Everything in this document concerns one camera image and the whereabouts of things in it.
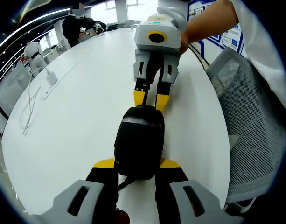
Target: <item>desk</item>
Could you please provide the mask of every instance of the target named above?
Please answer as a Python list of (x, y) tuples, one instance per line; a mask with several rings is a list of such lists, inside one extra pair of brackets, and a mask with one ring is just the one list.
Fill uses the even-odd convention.
[[(46, 71), (31, 84), (37, 97), (31, 127), (22, 135), (19, 117), (27, 89), (15, 105), (2, 139), (13, 187), (30, 214), (41, 214), (53, 198), (98, 161), (114, 157), (114, 142), (125, 112), (134, 106), (135, 30), (119, 29), (93, 37), (48, 65), (60, 79), (46, 100)], [(230, 148), (222, 109), (195, 55), (180, 59), (176, 83), (164, 111), (163, 157), (179, 162), (189, 179), (214, 193), (224, 206), (230, 179)], [(154, 84), (148, 103), (155, 101)], [(23, 113), (26, 122), (28, 110)], [(158, 223), (155, 181), (135, 182), (119, 194), (118, 207), (133, 223)]]

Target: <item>gray mesh chair back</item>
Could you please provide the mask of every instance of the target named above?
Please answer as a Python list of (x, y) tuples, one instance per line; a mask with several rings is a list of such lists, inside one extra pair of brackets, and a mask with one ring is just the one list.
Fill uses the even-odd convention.
[(272, 184), (286, 149), (281, 105), (253, 65), (230, 48), (222, 51), (206, 73), (220, 101), (229, 135), (227, 202), (260, 196)]

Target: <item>black strap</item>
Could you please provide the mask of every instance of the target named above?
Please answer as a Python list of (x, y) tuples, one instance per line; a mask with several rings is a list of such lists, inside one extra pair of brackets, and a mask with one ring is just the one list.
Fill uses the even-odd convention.
[(38, 52), (38, 51), (31, 56), (31, 59), (34, 59), (37, 55), (39, 55), (39, 52)]
[(118, 185), (118, 191), (121, 191), (123, 188), (127, 187), (129, 184), (132, 184), (134, 182), (134, 178), (127, 177), (125, 178), (124, 182)]

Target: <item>human arm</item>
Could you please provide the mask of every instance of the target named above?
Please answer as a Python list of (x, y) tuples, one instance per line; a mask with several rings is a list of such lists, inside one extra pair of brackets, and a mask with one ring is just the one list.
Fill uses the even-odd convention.
[(206, 37), (221, 34), (238, 23), (238, 18), (232, 2), (218, 0), (212, 3), (204, 12), (188, 22), (188, 28), (181, 34), (181, 53), (187, 50), (190, 43)]

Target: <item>cable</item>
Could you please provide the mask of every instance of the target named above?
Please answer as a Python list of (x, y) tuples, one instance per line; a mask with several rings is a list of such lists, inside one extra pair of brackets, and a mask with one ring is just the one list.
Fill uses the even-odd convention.
[(40, 87), (38, 88), (36, 94), (34, 95), (34, 96), (35, 96), (35, 99), (34, 99), (34, 103), (33, 103), (32, 109), (31, 109), (31, 96), (30, 96), (31, 78), (32, 78), (33, 73), (34, 73), (35, 71), (39, 70), (39, 69), (45, 69), (45, 70), (47, 71), (48, 75), (50, 74), (50, 71), (49, 71), (46, 67), (39, 67), (39, 68), (33, 70), (32, 73), (31, 73), (31, 75), (30, 75), (29, 86), (28, 86), (28, 98), (29, 98), (28, 104), (29, 104), (29, 113), (30, 113), (30, 114), (29, 114), (28, 121), (27, 121), (27, 123), (26, 123), (26, 125), (25, 125), (25, 127), (24, 127), (24, 130), (23, 130), (22, 134), (25, 134), (25, 131), (26, 131), (26, 130), (28, 129), (28, 127), (29, 127), (29, 123), (30, 123), (31, 116), (32, 116), (32, 113), (33, 113), (33, 109), (34, 109), (34, 105), (35, 105), (35, 102), (36, 102), (37, 94), (38, 94), (38, 91), (39, 91), (39, 89), (40, 89), (40, 87), (41, 87), (41, 86), (40, 86)]
[[(41, 86), (39, 86), (37, 92), (34, 94), (34, 96), (32, 96), (31, 101), (32, 101), (32, 99), (33, 99), (34, 97), (36, 97), (36, 95), (38, 94), (38, 91), (39, 91), (40, 89), (41, 89)], [(22, 111), (21, 111), (21, 115), (20, 115), (20, 120), (19, 120), (19, 122), (20, 122), (20, 126), (21, 126), (22, 129), (24, 129), (25, 127), (24, 127), (24, 125), (21, 124), (21, 116), (22, 116), (24, 110), (25, 110), (25, 109), (27, 108), (27, 106), (29, 105), (29, 103), (31, 103), (31, 102), (28, 102), (28, 103), (25, 105), (25, 107), (22, 109)]]
[(129, 176), (126, 177), (125, 180), (124, 180), (124, 182), (122, 182), (121, 184), (119, 184), (119, 185), (117, 186), (117, 190), (118, 190), (118, 191), (121, 191), (123, 188), (127, 187), (129, 184), (132, 184), (134, 181), (135, 181), (134, 178), (129, 177)]

